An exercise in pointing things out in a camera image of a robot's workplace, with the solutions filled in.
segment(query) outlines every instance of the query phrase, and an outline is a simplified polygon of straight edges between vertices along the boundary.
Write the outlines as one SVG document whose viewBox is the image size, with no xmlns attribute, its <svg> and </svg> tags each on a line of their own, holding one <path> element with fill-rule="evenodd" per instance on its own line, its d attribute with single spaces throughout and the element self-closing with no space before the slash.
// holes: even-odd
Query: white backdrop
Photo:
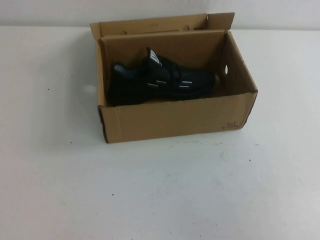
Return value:
<svg viewBox="0 0 320 240">
<path fill-rule="evenodd" d="M 0 25 L 91 22 L 235 12 L 234 29 L 320 30 L 319 0 L 0 0 Z"/>
</svg>

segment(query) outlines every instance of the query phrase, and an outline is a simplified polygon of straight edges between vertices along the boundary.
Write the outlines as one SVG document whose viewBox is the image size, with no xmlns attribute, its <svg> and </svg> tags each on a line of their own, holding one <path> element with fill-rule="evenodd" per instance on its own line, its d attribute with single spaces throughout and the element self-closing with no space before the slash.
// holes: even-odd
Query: shoe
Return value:
<svg viewBox="0 0 320 240">
<path fill-rule="evenodd" d="M 108 92 L 113 106 L 142 104 L 148 100 L 196 99 L 211 91 L 215 74 L 179 66 L 147 47 L 148 55 L 140 67 L 113 64 Z"/>
</svg>

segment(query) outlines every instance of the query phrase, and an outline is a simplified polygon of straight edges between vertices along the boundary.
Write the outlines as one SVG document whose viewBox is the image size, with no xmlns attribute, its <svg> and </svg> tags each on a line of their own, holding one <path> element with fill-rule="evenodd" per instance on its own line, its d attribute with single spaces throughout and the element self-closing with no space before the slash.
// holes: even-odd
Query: cardboard box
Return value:
<svg viewBox="0 0 320 240">
<path fill-rule="evenodd" d="M 242 128 L 258 94 L 229 32 L 234 13 L 92 23 L 96 39 L 97 105 L 107 143 Z M 137 66 L 146 47 L 179 65 L 205 69 L 220 81 L 209 96 L 111 106 L 106 94 L 112 62 Z"/>
</svg>

